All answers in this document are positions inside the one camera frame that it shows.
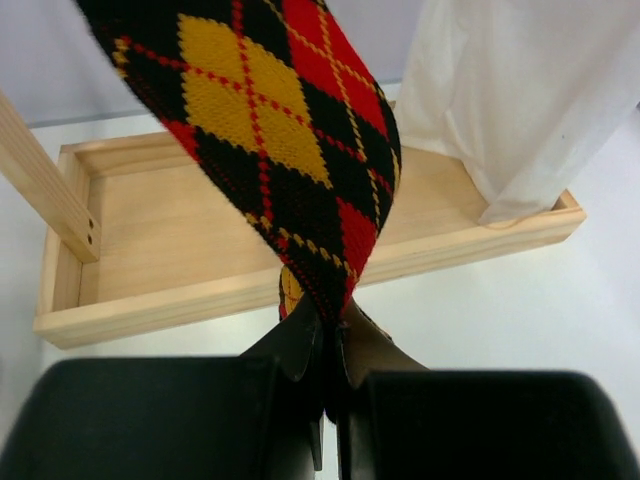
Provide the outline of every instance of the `white cloth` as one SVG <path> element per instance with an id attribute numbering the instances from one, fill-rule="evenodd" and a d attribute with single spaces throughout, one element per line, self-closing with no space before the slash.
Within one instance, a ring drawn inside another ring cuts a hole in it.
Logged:
<path id="1" fill-rule="evenodd" d="M 463 161 L 480 223 L 550 209 L 640 101 L 637 0 L 427 0 L 395 113 Z"/>

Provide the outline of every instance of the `white table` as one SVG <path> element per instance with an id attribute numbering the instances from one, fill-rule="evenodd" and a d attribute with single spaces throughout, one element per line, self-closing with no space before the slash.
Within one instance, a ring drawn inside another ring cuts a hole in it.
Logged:
<path id="1" fill-rule="evenodd" d="M 154 120 L 140 116 L 35 133 L 55 157 L 64 143 L 158 129 Z M 6 188 L 0 184 L 0 190 Z M 563 244 L 365 287 L 356 298 L 401 348 L 431 368 L 569 369 L 592 375 L 613 398 L 640 454 L 639 112 L 571 190 L 589 218 Z M 0 225 L 24 215 L 22 207 L 15 210 L 3 212 Z M 21 223 L 37 222 L 21 218 Z M 32 232 L 31 240 L 19 236 L 25 232 Z M 5 284 L 7 275 L 24 284 L 19 291 L 28 301 L 23 303 L 35 304 L 43 227 L 3 228 L 0 234 Z M 24 255 L 11 251 L 21 248 L 36 259 L 28 268 L 16 263 Z M 0 297 L 0 312 L 11 311 L 11 301 Z M 19 314 L 24 321 L 32 317 L 32 311 Z M 45 344 L 41 368 L 78 356 L 237 354 L 276 319 L 272 307 L 66 352 Z M 325 470 L 319 477 L 333 479 L 335 435 L 331 428 L 325 431 Z"/>

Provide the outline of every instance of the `wooden base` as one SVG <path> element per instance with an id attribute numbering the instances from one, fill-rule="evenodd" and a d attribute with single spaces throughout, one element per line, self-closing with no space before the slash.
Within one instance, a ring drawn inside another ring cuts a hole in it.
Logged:
<path id="1" fill-rule="evenodd" d="M 479 226 L 487 207 L 455 159 L 405 149 L 398 198 L 361 284 L 559 242 L 551 212 Z M 274 304 L 280 262 L 168 133 L 63 147 L 59 168 L 102 226 L 80 263 L 49 229 L 35 331 L 69 348 Z"/>

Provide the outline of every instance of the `wooden post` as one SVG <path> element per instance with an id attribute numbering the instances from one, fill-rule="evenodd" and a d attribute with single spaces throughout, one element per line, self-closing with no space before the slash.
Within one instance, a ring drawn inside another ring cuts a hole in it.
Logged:
<path id="1" fill-rule="evenodd" d="M 0 91 L 0 172 L 83 263 L 100 256 L 100 225 Z"/>

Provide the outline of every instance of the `sock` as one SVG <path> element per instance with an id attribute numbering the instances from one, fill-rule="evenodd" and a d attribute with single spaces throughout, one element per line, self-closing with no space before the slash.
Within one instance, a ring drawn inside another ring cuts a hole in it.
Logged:
<path id="1" fill-rule="evenodd" d="M 322 0 L 76 0 L 131 91 L 337 322 L 400 179 L 392 111 Z"/>

